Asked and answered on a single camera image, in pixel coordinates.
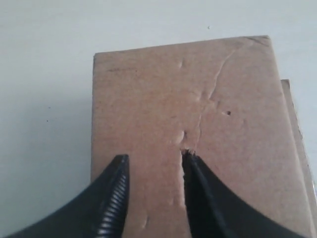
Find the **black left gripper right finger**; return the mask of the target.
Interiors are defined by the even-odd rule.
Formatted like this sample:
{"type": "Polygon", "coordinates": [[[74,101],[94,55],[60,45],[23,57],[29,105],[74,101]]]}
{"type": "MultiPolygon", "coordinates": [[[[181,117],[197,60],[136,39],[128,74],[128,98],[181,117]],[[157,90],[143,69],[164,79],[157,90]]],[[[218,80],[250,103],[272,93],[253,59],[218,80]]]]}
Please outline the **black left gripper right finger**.
{"type": "Polygon", "coordinates": [[[182,151],[185,205],[194,238],[299,238],[247,204],[190,151],[182,151]]]}

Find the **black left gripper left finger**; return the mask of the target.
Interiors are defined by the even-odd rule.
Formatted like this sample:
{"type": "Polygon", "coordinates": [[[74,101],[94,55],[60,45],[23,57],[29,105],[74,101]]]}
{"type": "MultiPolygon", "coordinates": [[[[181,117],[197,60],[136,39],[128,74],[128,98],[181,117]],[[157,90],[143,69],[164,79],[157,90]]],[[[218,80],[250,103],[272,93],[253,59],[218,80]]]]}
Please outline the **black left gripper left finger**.
{"type": "Polygon", "coordinates": [[[78,196],[12,238],[120,238],[129,203],[129,156],[116,155],[78,196]]]}

